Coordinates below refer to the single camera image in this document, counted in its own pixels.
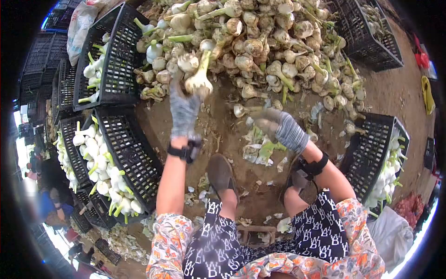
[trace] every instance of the red object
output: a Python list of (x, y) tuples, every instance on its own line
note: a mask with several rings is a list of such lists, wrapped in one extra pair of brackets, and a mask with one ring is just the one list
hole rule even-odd
[(73, 242), (74, 239), (76, 239), (76, 237), (78, 237), (78, 233), (75, 232), (73, 230), (73, 228), (70, 228), (66, 234), (65, 234), (65, 238), (68, 240), (68, 242)]
[(420, 46), (420, 40), (418, 39), (418, 37), (415, 35), (415, 33), (413, 34), (413, 38), (415, 40), (415, 44), (417, 45), (418, 51), (420, 53), (416, 53), (415, 54), (415, 59), (417, 61), (417, 64), (420, 68), (423, 69), (429, 69), (429, 56), (427, 55), (426, 52), (424, 52), (424, 50), (421, 48)]
[(423, 213), (423, 209), (424, 204), (421, 195), (416, 196), (414, 192), (410, 192), (409, 196), (404, 200), (400, 200), (393, 210), (406, 219), (412, 229), (414, 229)]

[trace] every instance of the white plastic bag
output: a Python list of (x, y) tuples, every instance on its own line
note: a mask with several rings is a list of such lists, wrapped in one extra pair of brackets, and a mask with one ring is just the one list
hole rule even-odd
[(68, 40), (66, 42), (66, 50), (72, 66), (78, 63), (88, 30), (95, 22), (96, 16), (106, 2), (108, 0), (86, 0), (85, 2), (80, 2), (74, 9), (71, 15), (70, 26), (68, 27)]
[(383, 258), (390, 273), (404, 261), (413, 244), (413, 233), (409, 223), (390, 207), (385, 206), (378, 219), (367, 223), (370, 235), (375, 241), (378, 254)]

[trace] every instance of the blue shirt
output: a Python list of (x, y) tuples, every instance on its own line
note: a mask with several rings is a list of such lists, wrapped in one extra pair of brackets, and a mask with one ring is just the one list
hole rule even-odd
[[(40, 217), (43, 220), (46, 220), (48, 217), (48, 214), (52, 211), (56, 211), (56, 207), (54, 206), (53, 201), (50, 198), (50, 192), (45, 191), (41, 194), (41, 201), (40, 201)], [(61, 208), (63, 210), (63, 213), (65, 216), (70, 216), (73, 212), (73, 207), (68, 204), (62, 204)]]

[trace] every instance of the glove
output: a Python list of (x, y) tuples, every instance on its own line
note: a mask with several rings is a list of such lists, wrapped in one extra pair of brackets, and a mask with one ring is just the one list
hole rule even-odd
[(51, 191), (50, 191), (50, 199), (55, 204), (60, 203), (59, 191), (56, 188), (51, 189)]
[(170, 138), (186, 136), (194, 138), (201, 100), (197, 95), (184, 96), (178, 79), (170, 82), (170, 112), (172, 113), (172, 133)]
[(252, 113), (255, 124), (265, 132), (271, 140), (275, 138), (286, 148), (299, 156), (310, 139), (310, 136), (297, 124), (287, 112), (268, 108), (262, 112)]

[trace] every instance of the wrist strap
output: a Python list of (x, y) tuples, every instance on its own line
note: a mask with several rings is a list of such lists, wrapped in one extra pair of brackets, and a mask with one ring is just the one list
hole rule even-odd
[(322, 173), (323, 168), (328, 163), (328, 154), (322, 152), (322, 159), (319, 162), (313, 161), (311, 163), (303, 164), (302, 168), (304, 172), (307, 174), (305, 177), (307, 180), (311, 181), (315, 176)]
[(186, 161), (186, 163), (191, 164), (197, 157), (200, 148), (201, 148), (201, 140), (200, 141), (189, 140), (187, 142), (187, 146), (183, 146), (181, 149), (172, 147), (169, 142), (169, 146), (167, 147), (167, 154), (179, 157), (180, 160)]

